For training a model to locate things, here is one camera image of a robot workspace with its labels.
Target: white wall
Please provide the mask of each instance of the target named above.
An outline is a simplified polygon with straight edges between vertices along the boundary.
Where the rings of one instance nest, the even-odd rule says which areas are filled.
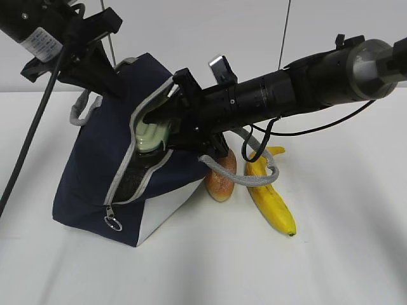
[[[99,0],[82,0],[87,15]],[[189,67],[202,86],[214,83],[207,62],[227,55],[239,80],[277,68],[288,0],[105,0],[124,19],[113,37],[118,60],[152,53],[175,72]],[[407,36],[405,0],[293,0],[283,64],[330,50],[337,33],[393,43]],[[0,92],[41,91],[20,75],[32,57],[0,33]],[[57,90],[77,90],[58,84]]]

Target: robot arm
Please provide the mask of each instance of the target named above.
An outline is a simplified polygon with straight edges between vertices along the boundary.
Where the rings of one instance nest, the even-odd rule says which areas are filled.
[[[189,70],[178,71],[179,93],[144,121],[178,121],[172,148],[214,154],[213,135],[272,118],[313,112],[333,105],[376,100],[407,80],[407,38],[391,47],[363,36],[336,38],[336,48],[302,58],[285,69],[237,83],[225,57],[210,63],[218,85],[202,90]],[[216,151],[224,156],[225,151]]]

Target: bag handle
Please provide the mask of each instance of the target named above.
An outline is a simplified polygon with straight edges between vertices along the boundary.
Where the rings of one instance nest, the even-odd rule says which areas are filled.
[[[74,126],[84,126],[89,121],[90,116],[92,115],[93,111],[102,105],[103,97],[100,95],[95,99],[95,102],[90,106],[88,114],[85,118],[79,119],[82,112],[85,110],[86,105],[88,105],[90,96],[90,90],[84,90],[82,94],[76,100],[76,103],[71,108],[71,117],[69,118],[69,122]]]
[[[237,135],[241,136],[243,139],[247,139],[250,136],[250,133],[244,128],[237,128],[232,130]],[[257,150],[260,147],[259,141],[256,140],[255,137],[251,136],[248,141],[249,146],[253,150]],[[267,160],[267,168],[272,171],[272,174],[269,176],[246,176],[246,175],[235,175],[231,171],[227,170],[225,167],[221,166],[218,162],[216,162],[212,157],[208,155],[203,155],[199,157],[199,161],[205,163],[210,169],[214,170],[218,174],[226,177],[227,179],[231,180],[234,183],[240,184],[242,186],[248,187],[256,187],[256,186],[265,186],[267,184],[271,184],[275,182],[279,177],[279,169],[275,164],[273,155],[265,149],[261,154]]]

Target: wire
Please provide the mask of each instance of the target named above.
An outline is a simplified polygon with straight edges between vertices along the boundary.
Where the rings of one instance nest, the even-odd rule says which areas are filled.
[[[102,6],[102,10],[105,10],[104,0],[100,0],[100,5]],[[116,65],[117,65],[117,63],[116,63],[116,55],[114,54],[112,36],[110,34],[107,35],[107,39],[109,40],[109,46],[110,46],[110,52],[112,54],[113,65],[116,67]]]
[[[280,59],[279,59],[279,70],[280,70],[280,68],[281,68],[282,54],[283,54],[283,52],[284,52],[284,45],[285,45],[285,43],[286,43],[286,35],[287,35],[287,27],[288,27],[288,18],[289,18],[289,16],[290,16],[290,8],[291,8],[291,0],[288,1],[286,25],[284,26],[284,34],[283,34],[283,36],[282,36],[281,52],[280,52]]]
[[[256,154],[253,156],[253,158],[249,159],[247,157],[246,150],[247,150],[247,143],[249,143],[249,141],[252,137],[252,134],[253,134],[253,126],[251,125],[251,131],[250,131],[249,135],[247,136],[247,138],[244,140],[243,145],[242,145],[242,157],[245,159],[246,162],[254,163],[257,160],[259,160],[259,158],[261,157],[261,155],[263,154],[263,152],[266,149],[268,141],[270,140],[273,125],[279,119],[280,118],[271,119],[268,122],[267,129],[265,130],[265,136],[263,137],[263,140],[261,141],[261,144],[260,144],[259,148],[257,149]]]
[[[35,132],[36,132],[37,127],[39,125],[39,122],[41,121],[41,118],[43,116],[45,107],[46,107],[46,105],[47,105],[47,103],[48,103],[48,101],[49,101],[49,99],[51,97],[53,87],[55,86],[55,83],[57,81],[59,70],[60,70],[60,68],[61,68],[61,66],[62,66],[62,64],[64,62],[65,57],[68,54],[69,45],[70,45],[70,43],[68,42],[62,48],[62,51],[61,51],[61,53],[59,55],[59,58],[57,60],[56,65],[55,65],[55,68],[52,71],[50,80],[49,80],[49,82],[48,82],[48,84],[46,86],[43,98],[41,99],[41,103],[39,104],[36,115],[34,116],[34,119],[32,120],[30,129],[29,129],[29,131],[27,133],[27,136],[26,136],[26,138],[24,140],[24,144],[23,144],[23,147],[21,148],[20,155],[18,156],[17,162],[15,163],[13,173],[11,174],[10,179],[9,179],[9,181],[7,183],[6,189],[4,190],[3,195],[1,196],[1,199],[0,199],[0,217],[3,214],[3,211],[4,211],[4,208],[5,208],[6,204],[7,204],[8,198],[10,197],[10,194],[13,191],[15,182],[17,181],[18,175],[20,174],[20,171],[21,171],[21,169],[23,167],[25,158],[27,157],[27,153],[28,153],[28,151],[30,149],[32,139],[34,138],[34,135],[35,135]]]
[[[306,135],[308,133],[319,132],[321,130],[334,127],[335,125],[338,125],[338,124],[340,124],[340,123],[342,123],[342,122],[344,122],[344,121],[346,121],[346,120],[348,120],[350,118],[353,118],[356,114],[359,114],[360,112],[365,110],[367,107],[369,107],[375,101],[376,100],[371,100],[370,102],[367,102],[366,104],[364,104],[362,107],[360,107],[358,110],[352,112],[351,114],[343,117],[342,119],[339,119],[338,121],[332,122],[332,123],[327,124],[327,125],[323,125],[323,126],[320,126],[320,127],[317,127],[317,128],[309,129],[309,130],[304,130],[302,132],[280,133],[280,132],[271,132],[270,131],[270,135],[274,135],[274,136],[277,136],[277,137],[296,137],[296,136],[299,136],[299,135]],[[254,128],[254,129],[257,129],[257,130],[261,131],[261,132],[264,132],[264,133],[268,132],[267,130],[264,130],[264,129],[256,126],[255,124],[251,124],[250,126],[252,128]]]

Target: bread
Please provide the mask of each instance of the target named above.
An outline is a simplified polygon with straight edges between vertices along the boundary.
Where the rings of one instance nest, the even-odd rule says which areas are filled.
[[[218,159],[217,162],[232,173],[236,174],[236,157],[231,149],[229,149],[229,154],[227,157]],[[230,198],[233,188],[235,187],[235,183],[211,170],[211,172],[205,178],[205,186],[212,198],[218,202],[224,202]]]

